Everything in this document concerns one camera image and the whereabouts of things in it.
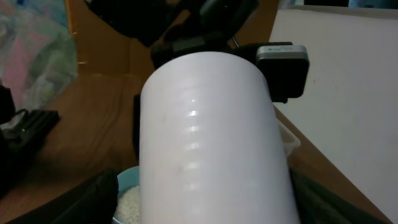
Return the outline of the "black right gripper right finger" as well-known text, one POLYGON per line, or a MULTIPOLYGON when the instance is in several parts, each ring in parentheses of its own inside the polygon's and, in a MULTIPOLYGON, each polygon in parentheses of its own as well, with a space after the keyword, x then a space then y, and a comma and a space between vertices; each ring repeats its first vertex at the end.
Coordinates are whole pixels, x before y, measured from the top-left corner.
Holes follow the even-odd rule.
POLYGON ((301 223, 384 223, 301 173, 292 169, 289 172, 301 223))

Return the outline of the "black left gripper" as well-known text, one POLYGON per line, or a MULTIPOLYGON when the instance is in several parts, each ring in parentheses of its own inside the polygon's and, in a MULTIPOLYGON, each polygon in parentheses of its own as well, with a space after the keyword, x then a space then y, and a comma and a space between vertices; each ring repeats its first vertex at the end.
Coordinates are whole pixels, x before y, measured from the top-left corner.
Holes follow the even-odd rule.
POLYGON ((88 9, 114 30, 151 49, 155 68, 195 52, 226 52, 252 63, 254 43, 232 49, 228 42, 258 7, 255 0, 90 0, 88 9))

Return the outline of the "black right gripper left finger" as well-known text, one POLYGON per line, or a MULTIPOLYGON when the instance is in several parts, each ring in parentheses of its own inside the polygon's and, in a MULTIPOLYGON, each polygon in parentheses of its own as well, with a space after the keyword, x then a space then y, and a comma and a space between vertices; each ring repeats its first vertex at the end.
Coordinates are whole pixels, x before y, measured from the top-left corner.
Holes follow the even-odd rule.
POLYGON ((117 175, 106 169, 8 224, 111 224, 118 204, 117 175))

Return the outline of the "pink plastic cup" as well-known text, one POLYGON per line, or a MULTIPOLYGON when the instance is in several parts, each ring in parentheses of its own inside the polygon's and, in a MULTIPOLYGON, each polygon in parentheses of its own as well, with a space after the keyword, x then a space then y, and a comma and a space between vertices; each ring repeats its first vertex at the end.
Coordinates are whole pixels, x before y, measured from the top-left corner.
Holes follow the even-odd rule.
POLYGON ((298 223, 263 74, 221 52, 158 68, 141 93, 142 223, 298 223))

